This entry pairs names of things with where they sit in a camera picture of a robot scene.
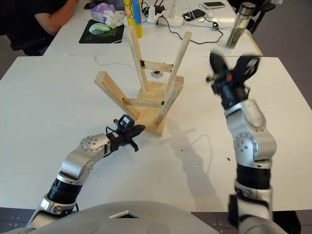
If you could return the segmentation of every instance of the computer mouse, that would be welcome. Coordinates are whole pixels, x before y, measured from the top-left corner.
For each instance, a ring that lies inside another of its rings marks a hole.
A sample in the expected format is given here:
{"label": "computer mouse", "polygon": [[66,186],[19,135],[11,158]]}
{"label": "computer mouse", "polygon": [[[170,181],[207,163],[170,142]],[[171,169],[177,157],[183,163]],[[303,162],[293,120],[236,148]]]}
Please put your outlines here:
{"label": "computer mouse", "polygon": [[89,32],[93,35],[103,34],[104,32],[107,32],[111,30],[109,27],[107,27],[104,23],[95,23],[92,24],[89,28]]}

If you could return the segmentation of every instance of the person's arm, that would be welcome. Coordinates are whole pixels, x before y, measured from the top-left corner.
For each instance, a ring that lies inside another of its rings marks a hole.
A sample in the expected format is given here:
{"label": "person's arm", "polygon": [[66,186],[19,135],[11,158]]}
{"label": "person's arm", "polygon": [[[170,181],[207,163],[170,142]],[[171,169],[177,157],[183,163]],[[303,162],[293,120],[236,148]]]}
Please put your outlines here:
{"label": "person's arm", "polygon": [[35,18],[48,34],[55,36],[60,28],[71,18],[78,2],[79,0],[67,0],[65,5],[58,11],[52,14],[35,14]]}

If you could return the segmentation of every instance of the smartphone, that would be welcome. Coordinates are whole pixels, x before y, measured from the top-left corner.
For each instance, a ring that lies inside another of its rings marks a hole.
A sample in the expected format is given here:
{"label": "smartphone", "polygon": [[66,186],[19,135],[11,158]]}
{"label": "smartphone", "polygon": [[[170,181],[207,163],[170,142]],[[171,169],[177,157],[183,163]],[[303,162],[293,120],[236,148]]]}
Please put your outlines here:
{"label": "smartphone", "polygon": [[204,6],[207,6],[210,9],[225,7],[225,5],[220,1],[204,2]]}
{"label": "smartphone", "polygon": [[191,12],[188,12],[188,13],[185,13],[182,15],[182,17],[186,20],[186,21],[192,21],[192,20],[195,20],[199,17],[202,17],[206,14],[206,12],[200,10],[200,9],[196,9],[196,10],[193,10],[192,13]]}

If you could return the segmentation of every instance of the power strip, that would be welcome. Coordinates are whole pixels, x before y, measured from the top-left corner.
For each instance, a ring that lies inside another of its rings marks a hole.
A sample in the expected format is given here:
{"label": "power strip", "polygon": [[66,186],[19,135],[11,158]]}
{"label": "power strip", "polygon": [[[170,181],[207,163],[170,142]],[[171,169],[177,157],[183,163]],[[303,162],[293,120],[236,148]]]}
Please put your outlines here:
{"label": "power strip", "polygon": [[[171,27],[181,27],[182,26],[182,23],[183,23],[183,17],[182,16],[175,16],[174,18],[170,18],[170,17],[168,17],[168,14],[166,11],[163,11],[161,14],[157,13],[157,15],[155,15],[155,8],[154,7],[151,7],[149,9],[147,22],[151,23],[151,24],[156,24],[156,22],[160,16],[166,17],[166,19],[167,19],[167,21]],[[165,19],[162,19],[162,18],[159,19],[158,24],[164,25],[164,26],[168,25],[167,22],[165,21]]]}

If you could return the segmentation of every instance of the yellow bottle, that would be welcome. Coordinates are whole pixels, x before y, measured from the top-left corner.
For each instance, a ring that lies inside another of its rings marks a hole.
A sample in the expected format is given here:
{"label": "yellow bottle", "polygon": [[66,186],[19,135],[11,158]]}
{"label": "yellow bottle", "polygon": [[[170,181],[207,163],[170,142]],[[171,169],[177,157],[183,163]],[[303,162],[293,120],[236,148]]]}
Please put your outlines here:
{"label": "yellow bottle", "polygon": [[129,25],[136,29],[137,38],[142,37],[141,0],[124,0],[125,12]]}

